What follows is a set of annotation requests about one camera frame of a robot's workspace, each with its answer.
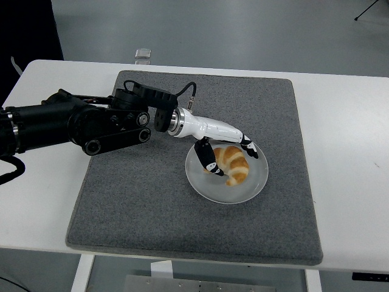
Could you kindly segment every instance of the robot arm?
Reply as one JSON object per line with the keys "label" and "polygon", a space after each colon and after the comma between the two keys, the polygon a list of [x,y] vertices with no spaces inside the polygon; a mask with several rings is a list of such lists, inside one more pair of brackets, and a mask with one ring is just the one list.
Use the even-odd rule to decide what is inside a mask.
{"label": "robot arm", "polygon": [[[133,84],[132,90],[127,88],[128,83]],[[210,138],[240,143],[250,156],[258,158],[253,142],[238,129],[218,120],[194,116],[187,109],[177,107],[177,97],[191,85],[192,97],[195,96],[194,82],[177,94],[132,80],[123,85],[124,89],[117,89],[115,95],[109,97],[73,96],[60,89],[41,105],[1,109],[0,160],[16,165],[14,159],[6,157],[69,141],[81,146],[87,155],[144,143],[151,135],[146,127],[150,121],[149,106],[157,108],[154,129],[168,131],[174,137],[194,136],[198,139],[194,148],[201,164],[217,175],[222,176],[223,172],[216,164]],[[20,175],[20,164],[17,168]],[[4,176],[0,176],[0,184],[4,183],[1,177]]]}

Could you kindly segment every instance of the white robotic hand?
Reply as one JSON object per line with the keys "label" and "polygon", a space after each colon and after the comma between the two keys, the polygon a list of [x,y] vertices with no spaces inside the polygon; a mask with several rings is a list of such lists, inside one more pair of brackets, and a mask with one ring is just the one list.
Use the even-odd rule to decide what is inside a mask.
{"label": "white robotic hand", "polygon": [[242,148],[251,157],[258,159],[254,143],[237,128],[206,117],[192,115],[187,109],[176,108],[171,118],[169,134],[182,138],[192,135],[198,139],[194,149],[202,166],[216,175],[224,175],[216,164],[215,154],[208,139],[240,143]]}

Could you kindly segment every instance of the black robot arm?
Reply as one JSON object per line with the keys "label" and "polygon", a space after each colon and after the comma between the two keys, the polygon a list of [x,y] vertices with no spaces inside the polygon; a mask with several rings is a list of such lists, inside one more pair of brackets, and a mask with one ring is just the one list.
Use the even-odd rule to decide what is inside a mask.
{"label": "black robot arm", "polygon": [[177,108],[177,96],[188,87],[172,94],[132,80],[123,86],[114,96],[74,96],[60,89],[40,105],[1,108],[0,160],[17,169],[0,176],[0,184],[24,172],[24,164],[12,157],[15,153],[71,141],[87,155],[97,155],[146,142],[151,135],[146,127],[148,107],[157,108],[154,128],[165,132]]}

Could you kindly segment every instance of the black cable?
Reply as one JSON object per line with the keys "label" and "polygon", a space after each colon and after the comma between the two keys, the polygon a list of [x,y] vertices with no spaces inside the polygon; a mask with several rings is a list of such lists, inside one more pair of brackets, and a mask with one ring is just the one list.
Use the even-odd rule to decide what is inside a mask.
{"label": "black cable", "polygon": [[24,291],[27,291],[27,292],[31,292],[30,290],[24,288],[23,286],[19,285],[19,284],[16,284],[15,282],[12,282],[11,280],[8,280],[6,278],[3,278],[3,277],[0,277],[0,279],[4,280],[4,281],[7,281],[11,284],[14,284],[15,286],[18,286],[20,289],[23,289]]}
{"label": "black cable", "polygon": [[125,88],[127,91],[130,91],[130,90],[127,88],[127,85],[126,85],[127,83],[133,83],[134,86],[135,86],[135,85],[139,85],[139,83],[135,82],[134,80],[126,80],[126,81],[123,82],[123,86],[124,86],[124,88]]}
{"label": "black cable", "polygon": [[192,96],[195,96],[196,95],[196,83],[195,82],[189,82],[183,89],[182,91],[180,91],[179,93],[176,94],[177,97],[179,97],[181,94],[183,94],[188,88],[189,86],[193,85],[193,92],[192,92]]}
{"label": "black cable", "polygon": [[14,172],[6,173],[5,175],[0,175],[0,185],[5,184],[18,176],[21,176],[26,170],[26,166],[19,158],[14,156],[0,156],[0,160],[11,163],[16,166],[16,170]]}

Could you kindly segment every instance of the black fingertip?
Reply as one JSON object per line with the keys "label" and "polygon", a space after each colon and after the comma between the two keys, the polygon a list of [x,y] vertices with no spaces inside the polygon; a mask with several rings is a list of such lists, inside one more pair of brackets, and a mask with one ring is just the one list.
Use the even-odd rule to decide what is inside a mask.
{"label": "black fingertip", "polygon": [[219,176],[224,176],[224,172],[220,169],[220,172],[218,173],[215,173],[216,175],[219,175]]}

